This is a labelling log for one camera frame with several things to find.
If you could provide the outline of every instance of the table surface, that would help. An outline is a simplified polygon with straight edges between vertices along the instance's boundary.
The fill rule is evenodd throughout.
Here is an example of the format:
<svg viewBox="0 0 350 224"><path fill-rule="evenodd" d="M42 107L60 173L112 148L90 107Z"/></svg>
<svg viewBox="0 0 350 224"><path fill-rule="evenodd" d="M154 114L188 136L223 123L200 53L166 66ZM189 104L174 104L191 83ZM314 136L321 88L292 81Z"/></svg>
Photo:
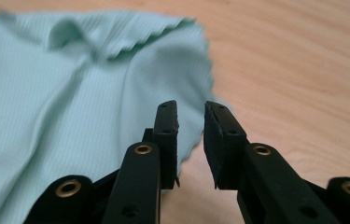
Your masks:
<svg viewBox="0 0 350 224"><path fill-rule="evenodd" d="M279 150L321 187L350 176L350 0L0 0L10 11L128 8L195 17L213 60L214 93L251 142ZM161 223L243 223L236 192L214 190L203 143L163 196Z"/></svg>

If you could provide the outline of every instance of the cloth fold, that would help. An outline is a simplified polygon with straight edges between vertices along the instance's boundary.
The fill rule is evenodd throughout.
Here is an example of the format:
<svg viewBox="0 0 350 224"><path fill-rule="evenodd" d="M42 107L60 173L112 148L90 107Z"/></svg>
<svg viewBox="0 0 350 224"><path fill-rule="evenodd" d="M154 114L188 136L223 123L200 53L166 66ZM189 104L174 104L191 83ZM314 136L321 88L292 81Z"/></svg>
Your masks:
<svg viewBox="0 0 350 224"><path fill-rule="evenodd" d="M203 28L138 11L0 12L0 223L21 223L54 180L117 170L176 100L178 163L215 101Z"/></svg>

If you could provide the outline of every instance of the ribbed fabric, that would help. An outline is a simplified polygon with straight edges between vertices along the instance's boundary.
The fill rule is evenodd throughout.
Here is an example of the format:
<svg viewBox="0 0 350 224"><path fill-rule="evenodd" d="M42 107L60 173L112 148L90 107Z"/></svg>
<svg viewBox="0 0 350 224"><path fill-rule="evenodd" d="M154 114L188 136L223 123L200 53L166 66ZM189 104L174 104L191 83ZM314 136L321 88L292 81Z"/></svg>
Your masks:
<svg viewBox="0 0 350 224"><path fill-rule="evenodd" d="M92 181L177 100L178 162L216 100L203 28L135 11L0 12L0 223L22 223L54 180Z"/></svg>

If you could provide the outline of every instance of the light green fabric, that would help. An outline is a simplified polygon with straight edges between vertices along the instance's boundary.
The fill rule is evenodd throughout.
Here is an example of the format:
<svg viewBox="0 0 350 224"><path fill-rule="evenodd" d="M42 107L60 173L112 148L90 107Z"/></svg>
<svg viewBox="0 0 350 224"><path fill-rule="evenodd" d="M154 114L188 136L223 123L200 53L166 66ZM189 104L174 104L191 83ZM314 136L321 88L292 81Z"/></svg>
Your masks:
<svg viewBox="0 0 350 224"><path fill-rule="evenodd" d="M178 161L216 100L203 28L135 11L0 12L0 223L21 223L54 180L119 168L157 106L177 100Z"/></svg>

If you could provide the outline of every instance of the wooden surface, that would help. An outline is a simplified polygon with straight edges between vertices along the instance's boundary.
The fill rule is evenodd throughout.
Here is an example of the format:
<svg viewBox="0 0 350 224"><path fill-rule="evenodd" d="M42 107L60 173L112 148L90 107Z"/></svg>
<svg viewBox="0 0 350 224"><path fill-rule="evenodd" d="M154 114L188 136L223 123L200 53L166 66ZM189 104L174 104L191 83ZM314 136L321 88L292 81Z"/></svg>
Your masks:
<svg viewBox="0 0 350 224"><path fill-rule="evenodd" d="M0 8L195 17L210 40L214 93L232 105L249 140L275 147L319 186L350 176L350 0L2 0ZM214 190L203 144L180 180L163 197L161 223L243 223L236 193Z"/></svg>

